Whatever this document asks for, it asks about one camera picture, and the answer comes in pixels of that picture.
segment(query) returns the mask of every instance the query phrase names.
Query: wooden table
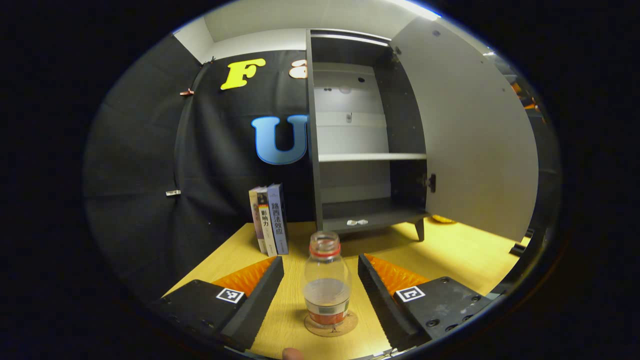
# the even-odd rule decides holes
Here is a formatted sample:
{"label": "wooden table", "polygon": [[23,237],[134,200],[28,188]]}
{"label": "wooden table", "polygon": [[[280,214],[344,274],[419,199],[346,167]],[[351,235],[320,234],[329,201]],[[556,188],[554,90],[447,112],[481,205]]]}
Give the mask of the wooden table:
{"label": "wooden table", "polygon": [[[290,253],[282,256],[285,275],[250,352],[280,359],[285,347],[294,347],[306,360],[341,360],[388,350],[391,346],[358,277],[358,255],[363,252],[428,279],[452,277],[483,295],[498,285],[518,260],[509,254],[514,241],[464,224],[439,224],[430,218],[424,219],[424,242],[417,241],[415,226],[409,223],[345,236],[341,239],[342,255],[353,278],[349,309],[357,314],[359,323],[348,334],[323,338],[303,324],[307,311],[300,287],[309,238],[315,230],[313,222],[289,224]],[[528,241],[525,238],[521,244],[526,246]],[[253,224],[245,224],[167,293],[193,279],[213,282],[266,258],[258,248]]]}

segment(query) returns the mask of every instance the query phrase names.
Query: bottle label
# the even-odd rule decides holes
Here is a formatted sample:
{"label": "bottle label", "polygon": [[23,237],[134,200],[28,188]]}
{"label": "bottle label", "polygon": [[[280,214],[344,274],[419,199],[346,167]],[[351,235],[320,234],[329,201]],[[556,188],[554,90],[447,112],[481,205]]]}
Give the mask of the bottle label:
{"label": "bottle label", "polygon": [[349,306],[349,299],[332,306],[319,306],[309,302],[307,299],[305,299],[305,301],[307,303],[309,317],[321,325],[332,325],[343,321],[347,315],[347,308]]}

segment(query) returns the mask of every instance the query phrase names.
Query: blue letter u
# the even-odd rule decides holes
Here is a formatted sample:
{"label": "blue letter u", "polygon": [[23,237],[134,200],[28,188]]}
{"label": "blue letter u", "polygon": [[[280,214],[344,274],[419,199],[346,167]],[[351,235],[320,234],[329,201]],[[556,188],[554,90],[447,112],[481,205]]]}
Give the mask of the blue letter u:
{"label": "blue letter u", "polygon": [[307,115],[291,115],[287,121],[293,125],[293,147],[287,151],[276,148],[276,125],[280,119],[259,117],[251,122],[255,128],[255,150],[265,163],[286,165],[300,160],[307,151]]}

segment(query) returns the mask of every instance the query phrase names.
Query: black backdrop cloth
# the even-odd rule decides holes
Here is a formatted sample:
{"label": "black backdrop cloth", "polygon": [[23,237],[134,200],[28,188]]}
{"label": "black backdrop cloth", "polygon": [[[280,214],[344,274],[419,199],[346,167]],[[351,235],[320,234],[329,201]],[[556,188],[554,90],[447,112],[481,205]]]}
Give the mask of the black backdrop cloth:
{"label": "black backdrop cloth", "polygon": [[[248,84],[220,90],[227,65],[264,58]],[[307,84],[289,77],[305,51],[272,51],[202,65],[173,36],[134,63],[100,106],[88,137],[83,194],[93,237],[143,302],[162,296],[243,224],[248,190],[283,183],[289,221],[311,221],[308,156],[262,162],[256,117],[276,116],[276,145],[293,145],[289,115],[307,114]],[[195,95],[181,97],[191,88]],[[182,195],[167,197],[180,189]]]}

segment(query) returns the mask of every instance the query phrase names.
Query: open cabinet door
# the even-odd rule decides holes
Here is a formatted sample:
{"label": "open cabinet door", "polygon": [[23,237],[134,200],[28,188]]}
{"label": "open cabinet door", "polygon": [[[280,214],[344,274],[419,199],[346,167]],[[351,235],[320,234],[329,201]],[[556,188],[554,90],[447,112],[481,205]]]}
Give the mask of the open cabinet door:
{"label": "open cabinet door", "polygon": [[426,145],[426,210],[521,241],[538,186],[536,141],[507,79],[466,41],[418,17],[391,41]]}

